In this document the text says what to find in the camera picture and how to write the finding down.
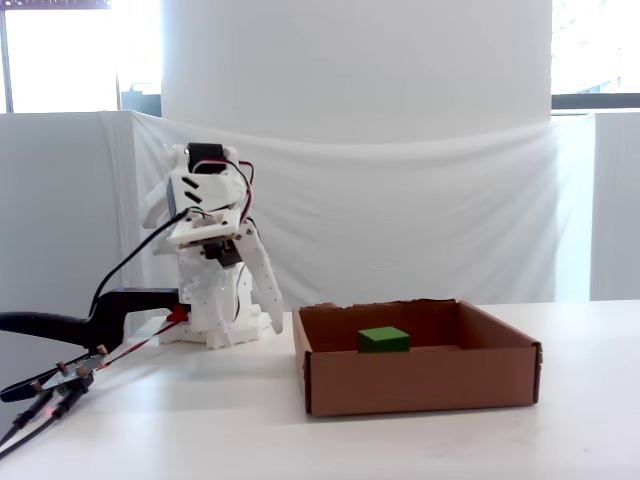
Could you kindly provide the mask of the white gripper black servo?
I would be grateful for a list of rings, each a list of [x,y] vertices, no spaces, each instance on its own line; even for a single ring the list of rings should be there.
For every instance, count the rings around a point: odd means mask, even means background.
[[[283,331],[284,302],[268,254],[262,244],[257,227],[243,222],[237,232],[237,247],[233,238],[209,239],[202,243],[201,255],[217,261],[223,269],[244,263],[263,297],[276,334]]]

